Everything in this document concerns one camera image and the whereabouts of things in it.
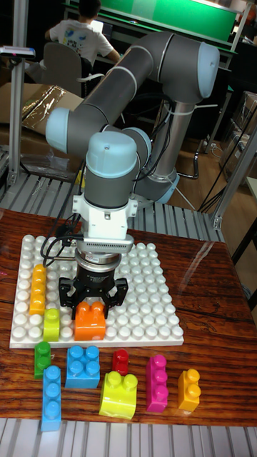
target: red block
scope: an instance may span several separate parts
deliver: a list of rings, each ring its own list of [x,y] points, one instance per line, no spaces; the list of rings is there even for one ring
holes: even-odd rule
[[[114,352],[112,371],[118,371],[121,376],[126,376],[128,374],[128,362],[129,355],[125,349],[119,349]]]

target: lego brick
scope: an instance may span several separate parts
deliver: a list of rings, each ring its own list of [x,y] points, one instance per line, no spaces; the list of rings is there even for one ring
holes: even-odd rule
[[[112,361],[112,371],[118,371],[121,376],[128,374],[129,355],[125,349],[114,351]]]
[[[46,302],[46,268],[35,265],[32,273],[29,314],[44,315]]]
[[[100,381],[99,349],[73,346],[67,351],[67,388],[96,388]]]
[[[34,378],[42,379],[44,370],[51,365],[51,347],[46,341],[35,346]]]
[[[43,236],[36,239],[25,235],[21,247],[21,259],[14,302],[14,315],[11,327],[11,348],[34,348],[42,341],[43,316],[29,315],[29,289],[32,269],[42,262],[40,256]],[[55,254],[60,249],[56,243]],[[62,256],[74,256],[74,248],[64,248]],[[46,309],[60,310],[60,334],[58,341],[51,341],[52,348],[68,348],[74,345],[74,323],[71,309],[60,308],[59,277],[73,278],[76,274],[75,261],[56,261],[46,269]],[[179,326],[176,308],[168,294],[163,270],[154,244],[147,246],[137,243],[131,252],[122,255],[121,263],[115,271],[115,278],[126,277],[128,293],[122,306],[109,311],[106,319],[106,333],[103,340],[95,340],[98,347],[129,346],[180,346],[183,343],[183,330]],[[88,298],[89,304],[96,299]],[[90,342],[77,341],[87,347]]]
[[[193,412],[200,403],[201,389],[197,370],[190,368],[178,378],[178,409]]]
[[[60,333],[60,310],[46,309],[44,315],[44,341],[58,341]]]
[[[111,371],[104,377],[100,397],[100,416],[132,419],[136,411],[137,378]]]
[[[76,309],[74,340],[102,340],[105,330],[104,305],[100,301],[95,301],[90,306],[82,301]]]
[[[44,370],[41,431],[59,430],[61,425],[61,370],[50,365]]]
[[[162,355],[150,357],[146,365],[146,410],[162,413],[168,404],[166,359]]]

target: robotic arm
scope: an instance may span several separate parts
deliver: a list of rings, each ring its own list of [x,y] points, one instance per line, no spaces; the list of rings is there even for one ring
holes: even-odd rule
[[[72,307],[73,317],[86,296],[102,297],[106,317],[110,307],[122,304],[128,285],[124,278],[114,280],[114,271],[121,254],[133,246],[127,218],[136,215],[137,203],[129,195],[133,190],[161,203],[169,200],[191,115],[195,104],[211,95],[218,63],[213,46],[168,32],[149,34],[129,48],[75,111],[55,109],[50,115],[47,141],[61,151],[86,155],[85,192],[74,197],[73,206],[83,221],[78,271],[74,280],[59,283],[61,305]],[[152,150],[142,130],[113,127],[146,78],[162,83],[166,98],[176,102],[172,123],[163,104],[164,127]]]

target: white t-shirt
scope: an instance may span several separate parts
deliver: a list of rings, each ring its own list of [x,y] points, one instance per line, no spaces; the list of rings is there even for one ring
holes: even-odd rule
[[[58,40],[59,43],[70,46],[92,65],[98,52],[105,57],[114,49],[102,33],[95,31],[91,25],[74,19],[61,21],[50,29],[50,38],[52,41]]]

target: blue block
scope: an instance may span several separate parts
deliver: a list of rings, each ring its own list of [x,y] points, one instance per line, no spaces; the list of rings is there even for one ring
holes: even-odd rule
[[[50,365],[43,375],[41,431],[58,430],[61,425],[61,370]]]
[[[99,349],[73,346],[67,351],[67,388],[96,388],[100,381]]]

